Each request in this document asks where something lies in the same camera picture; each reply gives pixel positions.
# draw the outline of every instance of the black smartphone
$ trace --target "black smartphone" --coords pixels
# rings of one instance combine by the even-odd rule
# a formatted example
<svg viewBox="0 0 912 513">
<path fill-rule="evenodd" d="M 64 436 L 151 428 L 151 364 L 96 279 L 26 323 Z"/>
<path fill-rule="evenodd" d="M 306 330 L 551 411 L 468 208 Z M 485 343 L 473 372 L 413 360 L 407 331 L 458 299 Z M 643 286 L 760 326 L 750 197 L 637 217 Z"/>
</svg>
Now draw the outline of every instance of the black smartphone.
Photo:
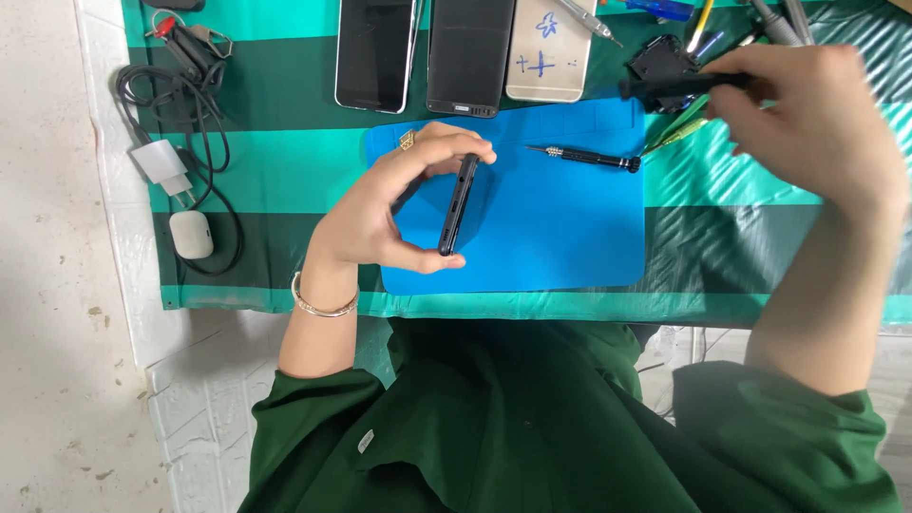
<svg viewBox="0 0 912 513">
<path fill-rule="evenodd" d="M 456 247 L 456 237 L 459 235 L 460 224 L 465 214 L 465 205 L 469 202 L 469 191 L 472 189 L 472 182 L 475 180 L 475 169 L 478 167 L 478 161 L 478 155 L 469 153 L 462 159 L 459 174 L 456 175 L 456 186 L 453 187 L 450 208 L 447 210 L 447 217 L 443 221 L 440 242 L 437 244 L 437 251 L 444 257 L 452 255 L 453 249 Z"/>
<path fill-rule="evenodd" d="M 394 114 L 405 110 L 420 16 L 415 5 L 416 0 L 342 0 L 336 103 Z"/>
<path fill-rule="evenodd" d="M 434 2 L 428 59 L 428 110 L 476 118 L 497 115 L 513 26 L 513 7 L 514 0 Z"/>
</svg>

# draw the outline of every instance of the left hand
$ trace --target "left hand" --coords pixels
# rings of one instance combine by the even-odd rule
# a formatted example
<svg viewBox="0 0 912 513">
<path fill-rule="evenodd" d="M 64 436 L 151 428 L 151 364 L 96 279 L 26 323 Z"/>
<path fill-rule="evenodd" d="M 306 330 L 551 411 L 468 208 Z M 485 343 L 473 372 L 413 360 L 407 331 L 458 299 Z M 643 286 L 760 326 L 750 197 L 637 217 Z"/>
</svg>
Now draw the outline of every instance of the left hand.
<svg viewBox="0 0 912 513">
<path fill-rule="evenodd" d="M 422 249 L 402 240 L 389 208 L 422 173 L 430 177 L 458 172 L 467 153 L 475 153 L 489 164 L 497 159 L 491 142 L 477 133 L 437 121 L 428 123 L 415 135 L 412 147 L 383 155 L 348 189 L 316 226 L 308 255 L 423 274 L 465 266 L 462 255 L 441 256 L 437 249 Z"/>
</svg>

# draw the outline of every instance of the blue silicone mat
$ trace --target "blue silicone mat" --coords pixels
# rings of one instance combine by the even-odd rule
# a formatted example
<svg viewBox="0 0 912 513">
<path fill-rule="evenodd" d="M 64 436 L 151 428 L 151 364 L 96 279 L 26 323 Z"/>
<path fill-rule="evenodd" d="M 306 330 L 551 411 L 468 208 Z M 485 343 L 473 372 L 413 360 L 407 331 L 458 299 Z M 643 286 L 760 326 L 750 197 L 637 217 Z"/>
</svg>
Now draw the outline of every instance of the blue silicone mat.
<svg viewBox="0 0 912 513">
<path fill-rule="evenodd" d="M 506 292 L 631 285 L 643 275 L 643 174 L 564 161 L 525 146 L 560 146 L 618 157 L 644 145 L 639 101 L 594 99 L 504 110 L 492 120 L 452 117 L 449 124 L 493 142 L 497 162 L 480 163 L 456 248 L 462 269 L 432 275 L 383 267 L 386 290 L 398 296 Z M 425 122 L 368 131 L 368 164 Z M 455 174 L 434 177 L 396 215 L 402 238 L 436 248 Z"/>
</svg>

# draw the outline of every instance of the ring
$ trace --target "ring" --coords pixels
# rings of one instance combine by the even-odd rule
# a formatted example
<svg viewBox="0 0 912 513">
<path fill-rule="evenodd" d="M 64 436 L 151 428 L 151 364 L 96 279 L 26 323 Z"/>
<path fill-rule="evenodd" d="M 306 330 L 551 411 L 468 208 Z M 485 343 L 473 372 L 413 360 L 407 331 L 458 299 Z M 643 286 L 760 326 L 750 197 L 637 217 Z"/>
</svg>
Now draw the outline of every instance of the ring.
<svg viewBox="0 0 912 513">
<path fill-rule="evenodd" d="M 399 147 L 402 150 L 407 150 L 408 148 L 411 148 L 412 145 L 415 144 L 415 134 L 416 133 L 417 132 L 414 130 L 409 130 L 409 131 L 405 132 L 405 135 L 403 135 L 402 137 L 399 138 Z"/>
</svg>

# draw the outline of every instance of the shirt label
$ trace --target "shirt label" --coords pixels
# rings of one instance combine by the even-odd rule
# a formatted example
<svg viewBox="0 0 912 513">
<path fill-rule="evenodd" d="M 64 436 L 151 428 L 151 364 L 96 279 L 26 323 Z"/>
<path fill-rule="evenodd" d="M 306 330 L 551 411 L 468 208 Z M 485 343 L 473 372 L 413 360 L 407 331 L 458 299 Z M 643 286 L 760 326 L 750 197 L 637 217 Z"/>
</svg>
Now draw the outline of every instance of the shirt label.
<svg viewBox="0 0 912 513">
<path fill-rule="evenodd" d="M 368 448 L 368 445 L 370 445 L 370 441 L 373 439 L 374 439 L 374 430 L 371 429 L 364 435 L 363 438 L 361 438 L 361 441 L 358 442 L 358 452 L 363 455 L 364 450 Z"/>
</svg>

